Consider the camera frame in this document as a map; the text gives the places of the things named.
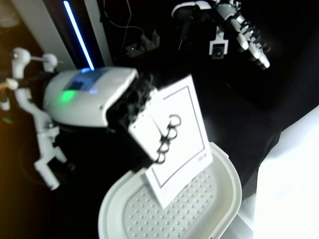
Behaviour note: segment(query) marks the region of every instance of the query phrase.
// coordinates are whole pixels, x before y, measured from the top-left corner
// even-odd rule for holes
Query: white robot casing
[[[136,77],[136,69],[120,67],[65,71],[46,87],[43,108],[57,123],[107,127],[106,111]]]

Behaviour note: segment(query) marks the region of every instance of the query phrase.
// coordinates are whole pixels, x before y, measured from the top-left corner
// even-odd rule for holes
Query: white card
[[[176,128],[177,138],[170,143],[165,163],[153,164],[146,171],[155,196],[165,208],[213,158],[192,76],[159,93],[168,113],[181,118],[181,125]]]

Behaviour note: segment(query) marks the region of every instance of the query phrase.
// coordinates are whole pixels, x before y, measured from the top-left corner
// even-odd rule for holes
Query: white cable
[[[129,3],[129,0],[126,0],[126,3],[128,4],[128,9],[129,9],[129,12],[130,12],[130,17],[129,17],[129,20],[128,20],[128,24],[126,24],[126,29],[125,29],[125,33],[124,33],[124,39],[123,39],[121,51],[123,50],[123,47],[124,47],[124,44],[125,44],[125,40],[126,40],[126,34],[127,34],[127,32],[128,32],[128,26],[130,25],[130,21],[131,21],[131,18],[132,18],[132,11],[131,11],[131,6],[130,6],[130,3]]]
[[[104,14],[105,14],[106,18],[109,20],[109,22],[110,22],[112,25],[114,25],[114,26],[116,26],[116,27],[119,27],[119,28],[136,28],[136,29],[139,29],[140,31],[142,31],[142,33],[143,33],[143,35],[144,35],[144,30],[141,29],[141,28],[138,27],[138,26],[120,26],[120,25],[117,25],[117,24],[115,24],[114,22],[112,22],[112,21],[109,19],[109,16],[107,15],[107,13],[106,13],[106,11],[105,11],[105,0],[103,0],[103,8],[104,8]]]

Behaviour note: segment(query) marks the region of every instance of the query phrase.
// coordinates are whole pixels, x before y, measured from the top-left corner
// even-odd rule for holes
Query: sheet of paper
[[[160,205],[165,208],[213,160],[191,76],[161,90],[169,114],[179,115],[181,125],[164,164],[153,164],[146,177]]]

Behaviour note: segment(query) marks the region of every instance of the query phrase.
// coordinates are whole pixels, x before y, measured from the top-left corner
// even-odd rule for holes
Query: display screen
[[[69,83],[65,86],[64,90],[77,90],[89,91],[98,79],[107,72],[106,69],[96,69],[94,71],[82,71],[75,75]]]

